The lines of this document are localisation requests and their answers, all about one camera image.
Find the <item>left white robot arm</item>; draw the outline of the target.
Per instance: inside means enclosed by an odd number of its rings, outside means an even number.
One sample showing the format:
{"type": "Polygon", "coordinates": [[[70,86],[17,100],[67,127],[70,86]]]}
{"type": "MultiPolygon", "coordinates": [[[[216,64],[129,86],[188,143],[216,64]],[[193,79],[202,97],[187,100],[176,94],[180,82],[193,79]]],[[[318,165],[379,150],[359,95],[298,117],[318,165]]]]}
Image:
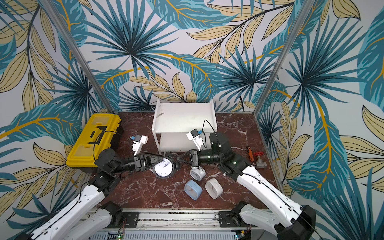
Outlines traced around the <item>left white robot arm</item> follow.
{"type": "Polygon", "coordinates": [[[102,202],[122,180],[117,176],[124,172],[144,172],[153,169],[164,157],[142,154],[127,159],[118,156],[115,150],[105,149],[95,164],[98,173],[81,188],[80,193],[54,217],[31,233],[20,233],[17,240],[84,240],[97,231],[108,227],[122,227],[123,210],[117,204],[108,202],[99,207],[86,221],[81,218],[94,206],[102,202]]]}

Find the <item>white twin-bell alarm clock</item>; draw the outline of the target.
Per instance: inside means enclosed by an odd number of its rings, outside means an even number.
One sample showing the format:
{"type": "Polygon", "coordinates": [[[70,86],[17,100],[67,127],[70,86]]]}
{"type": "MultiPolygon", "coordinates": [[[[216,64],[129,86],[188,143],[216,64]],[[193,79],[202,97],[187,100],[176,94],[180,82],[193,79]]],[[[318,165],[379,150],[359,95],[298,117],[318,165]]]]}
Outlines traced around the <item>white twin-bell alarm clock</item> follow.
{"type": "Polygon", "coordinates": [[[206,171],[202,167],[192,167],[190,175],[194,180],[201,181],[206,176],[206,171]]]}

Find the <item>black twin-bell alarm clock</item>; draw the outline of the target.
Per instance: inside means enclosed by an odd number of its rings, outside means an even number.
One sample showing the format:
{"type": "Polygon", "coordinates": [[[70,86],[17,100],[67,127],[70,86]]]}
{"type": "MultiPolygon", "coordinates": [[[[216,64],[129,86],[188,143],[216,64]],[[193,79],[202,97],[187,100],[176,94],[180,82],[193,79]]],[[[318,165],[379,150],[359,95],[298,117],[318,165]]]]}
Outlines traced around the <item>black twin-bell alarm clock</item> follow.
{"type": "Polygon", "coordinates": [[[172,152],[165,152],[163,160],[156,164],[156,172],[154,174],[160,179],[172,177],[181,168],[181,165],[174,158],[176,156],[172,152]]]}

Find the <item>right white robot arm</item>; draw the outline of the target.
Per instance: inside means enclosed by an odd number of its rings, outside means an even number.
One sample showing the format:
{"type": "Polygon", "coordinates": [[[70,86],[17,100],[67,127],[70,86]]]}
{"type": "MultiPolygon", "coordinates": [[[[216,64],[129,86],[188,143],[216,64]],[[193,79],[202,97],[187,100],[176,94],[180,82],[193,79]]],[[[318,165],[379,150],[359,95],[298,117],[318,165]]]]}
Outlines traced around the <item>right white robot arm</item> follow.
{"type": "Polygon", "coordinates": [[[190,156],[193,168],[202,163],[217,164],[220,171],[248,189],[268,207],[267,210],[260,210],[240,202],[232,210],[236,221],[262,228],[279,240],[311,238],[316,227],[316,211],[289,199],[270,184],[250,160],[232,150],[229,139],[223,133],[210,134],[208,147],[204,146],[204,140],[197,130],[192,130],[186,136],[195,144],[194,148],[185,152],[190,156]]]}

